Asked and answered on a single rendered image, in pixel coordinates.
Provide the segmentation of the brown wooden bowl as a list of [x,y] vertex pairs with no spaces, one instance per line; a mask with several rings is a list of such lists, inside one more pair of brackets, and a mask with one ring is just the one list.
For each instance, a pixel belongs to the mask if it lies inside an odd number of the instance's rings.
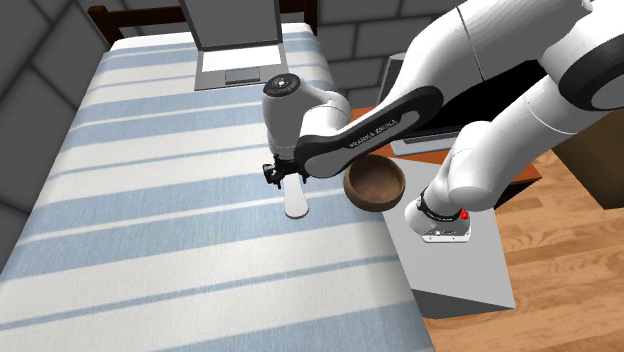
[[356,159],[345,171],[344,191],[357,208],[383,212],[396,206],[405,191],[401,168],[390,158],[367,155]]

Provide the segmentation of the open grey laptop dark screen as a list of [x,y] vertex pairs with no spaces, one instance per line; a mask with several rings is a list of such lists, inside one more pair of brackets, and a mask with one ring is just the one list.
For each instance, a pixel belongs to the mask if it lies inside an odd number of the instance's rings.
[[392,151],[406,156],[450,149],[465,125],[492,121],[544,75],[538,62],[530,60],[473,86],[446,103],[432,120],[392,141]]

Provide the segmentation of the grey robot stand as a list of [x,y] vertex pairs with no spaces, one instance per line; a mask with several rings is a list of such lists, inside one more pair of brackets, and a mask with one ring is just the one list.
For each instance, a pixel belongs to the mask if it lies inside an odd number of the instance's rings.
[[439,166],[398,158],[394,162],[405,175],[406,187],[398,205],[383,217],[421,314],[442,319],[513,309],[494,210],[469,214],[472,232],[466,243],[426,243],[411,230],[404,211]]

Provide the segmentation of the open grey laptop pale keyboard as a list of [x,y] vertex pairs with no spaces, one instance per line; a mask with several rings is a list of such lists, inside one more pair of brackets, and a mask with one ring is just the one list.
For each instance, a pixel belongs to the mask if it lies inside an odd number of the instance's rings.
[[288,71],[279,0],[179,0],[198,50],[195,89],[265,83]]

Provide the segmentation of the dark brown cabinet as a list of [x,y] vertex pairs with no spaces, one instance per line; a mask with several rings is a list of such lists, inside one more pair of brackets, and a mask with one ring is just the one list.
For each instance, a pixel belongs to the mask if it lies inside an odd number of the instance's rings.
[[553,151],[603,209],[624,208],[624,109]]

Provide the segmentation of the blue white striped bed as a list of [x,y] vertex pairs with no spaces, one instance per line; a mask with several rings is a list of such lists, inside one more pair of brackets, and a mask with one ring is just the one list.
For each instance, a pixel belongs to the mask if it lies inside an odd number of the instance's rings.
[[0,274],[0,352],[434,352],[383,217],[340,177],[284,213],[258,85],[189,33],[104,54]]

